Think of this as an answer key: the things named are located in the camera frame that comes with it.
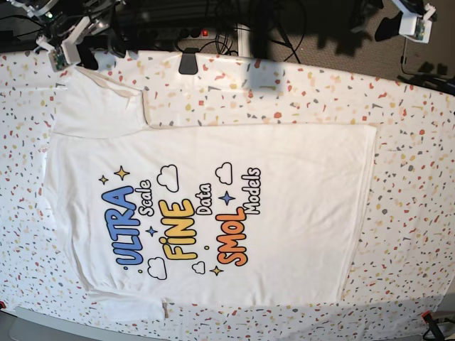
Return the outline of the grey metal post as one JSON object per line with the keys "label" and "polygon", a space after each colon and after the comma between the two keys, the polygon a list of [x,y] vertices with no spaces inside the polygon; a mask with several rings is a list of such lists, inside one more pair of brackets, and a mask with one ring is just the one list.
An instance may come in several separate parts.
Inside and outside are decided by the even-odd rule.
{"label": "grey metal post", "polygon": [[250,29],[247,26],[238,23],[236,25],[236,32],[238,55],[244,58],[251,58],[252,53],[250,50]]}

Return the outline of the white printed T-shirt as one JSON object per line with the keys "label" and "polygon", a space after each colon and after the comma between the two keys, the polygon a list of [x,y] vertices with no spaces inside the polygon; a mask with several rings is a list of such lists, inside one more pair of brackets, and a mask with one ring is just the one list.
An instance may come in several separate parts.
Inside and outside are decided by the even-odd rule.
{"label": "white printed T-shirt", "polygon": [[370,125],[161,128],[143,93],[76,69],[44,195],[62,252],[118,320],[167,302],[334,303],[361,229]]}

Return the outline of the red black corner clamp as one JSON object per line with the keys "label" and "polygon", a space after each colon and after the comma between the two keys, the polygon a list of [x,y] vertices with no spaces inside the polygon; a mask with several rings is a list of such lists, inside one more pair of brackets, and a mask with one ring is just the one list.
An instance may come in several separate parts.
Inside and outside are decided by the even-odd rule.
{"label": "red black corner clamp", "polygon": [[424,341],[445,341],[444,333],[429,311],[422,314],[422,319],[427,324],[427,330],[422,336]]}

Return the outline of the black table clamp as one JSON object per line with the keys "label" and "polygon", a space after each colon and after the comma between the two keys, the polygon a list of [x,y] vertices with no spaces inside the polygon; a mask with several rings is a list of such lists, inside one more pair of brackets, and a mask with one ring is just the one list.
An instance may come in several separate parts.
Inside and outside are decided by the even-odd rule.
{"label": "black table clamp", "polygon": [[198,64],[196,54],[199,52],[197,48],[186,48],[182,52],[178,72],[181,75],[196,75],[198,73]]}

